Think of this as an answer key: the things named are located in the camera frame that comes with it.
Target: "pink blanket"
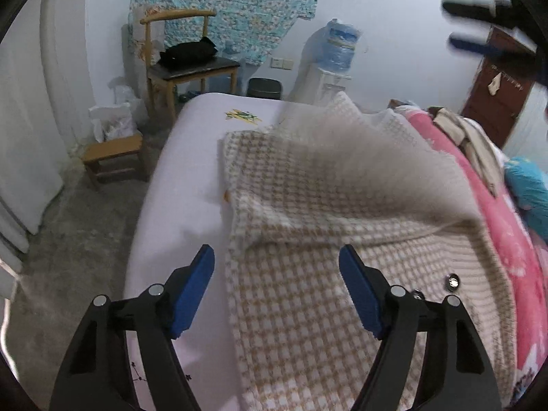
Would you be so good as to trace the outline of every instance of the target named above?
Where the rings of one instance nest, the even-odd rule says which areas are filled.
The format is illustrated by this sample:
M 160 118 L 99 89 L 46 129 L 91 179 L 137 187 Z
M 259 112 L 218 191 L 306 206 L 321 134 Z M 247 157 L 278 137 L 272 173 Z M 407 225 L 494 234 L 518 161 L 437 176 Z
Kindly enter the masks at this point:
M 402 113 L 430 146 L 452 154 L 470 182 L 493 244 L 510 280 L 517 312 L 517 373 L 515 401 L 527 388 L 546 358 L 548 314 L 543 272 L 520 219 L 514 214 L 513 202 L 503 185 L 494 198 L 466 157 L 420 110 Z

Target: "water bottle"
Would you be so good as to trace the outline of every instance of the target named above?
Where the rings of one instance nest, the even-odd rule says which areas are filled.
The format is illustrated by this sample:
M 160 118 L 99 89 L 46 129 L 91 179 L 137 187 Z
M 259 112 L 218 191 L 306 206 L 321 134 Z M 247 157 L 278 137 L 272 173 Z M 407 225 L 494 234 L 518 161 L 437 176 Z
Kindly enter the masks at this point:
M 351 24 L 340 23 L 336 18 L 331 20 L 327 23 L 327 34 L 318 65 L 326 71 L 347 73 L 361 35 Z
M 234 42 L 229 39 L 225 42 L 225 48 L 221 53 L 221 57 L 239 62 L 240 67 L 238 68 L 238 74 L 236 77 L 236 94 L 240 95 L 242 92 L 243 71 L 246 67 L 245 54 L 235 50 Z M 209 91 L 224 92 L 226 94 L 230 93 L 230 76 L 222 75 L 209 78 Z

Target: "black trash bin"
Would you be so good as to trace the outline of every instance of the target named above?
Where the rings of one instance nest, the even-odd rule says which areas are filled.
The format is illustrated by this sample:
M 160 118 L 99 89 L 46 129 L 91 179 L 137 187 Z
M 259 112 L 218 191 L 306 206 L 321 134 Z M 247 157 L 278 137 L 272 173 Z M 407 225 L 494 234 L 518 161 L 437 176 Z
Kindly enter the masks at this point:
M 277 80 L 254 77 L 249 79 L 246 95 L 248 97 L 280 100 L 282 98 L 282 84 Z

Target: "turquoise pillow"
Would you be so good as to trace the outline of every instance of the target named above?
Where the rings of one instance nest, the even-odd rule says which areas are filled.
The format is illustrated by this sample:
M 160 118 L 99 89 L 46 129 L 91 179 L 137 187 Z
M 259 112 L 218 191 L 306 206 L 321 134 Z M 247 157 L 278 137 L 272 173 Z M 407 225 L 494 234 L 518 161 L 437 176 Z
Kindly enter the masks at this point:
M 527 158 L 513 158 L 504 165 L 506 185 L 524 210 L 524 219 L 544 241 L 548 240 L 548 175 Z

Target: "black bag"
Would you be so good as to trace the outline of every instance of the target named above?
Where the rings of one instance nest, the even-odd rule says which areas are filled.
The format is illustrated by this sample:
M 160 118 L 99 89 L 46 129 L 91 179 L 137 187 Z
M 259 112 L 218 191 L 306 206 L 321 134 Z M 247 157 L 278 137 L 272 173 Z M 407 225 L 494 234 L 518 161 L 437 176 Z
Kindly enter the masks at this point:
M 160 52 L 158 63 L 169 70 L 177 70 L 193 64 L 206 63 L 216 53 L 215 43 L 207 37 L 203 37 L 200 41 L 180 43 L 165 52 Z

